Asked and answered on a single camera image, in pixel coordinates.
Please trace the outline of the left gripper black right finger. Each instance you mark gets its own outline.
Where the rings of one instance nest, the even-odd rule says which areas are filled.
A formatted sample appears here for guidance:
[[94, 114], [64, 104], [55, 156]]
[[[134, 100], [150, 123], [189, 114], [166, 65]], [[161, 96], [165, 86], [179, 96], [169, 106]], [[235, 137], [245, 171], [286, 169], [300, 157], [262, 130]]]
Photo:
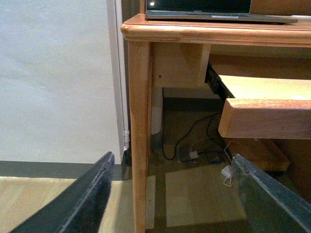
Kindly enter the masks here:
[[311, 205], [253, 163], [235, 154], [233, 176], [255, 233], [309, 233]]

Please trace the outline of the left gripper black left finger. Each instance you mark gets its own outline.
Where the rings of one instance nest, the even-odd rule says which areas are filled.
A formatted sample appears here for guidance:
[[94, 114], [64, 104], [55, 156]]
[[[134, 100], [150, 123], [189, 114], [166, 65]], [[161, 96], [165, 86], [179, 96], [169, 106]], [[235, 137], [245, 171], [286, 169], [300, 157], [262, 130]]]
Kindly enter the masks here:
[[14, 233], [97, 233], [111, 193], [115, 157], [106, 153]]

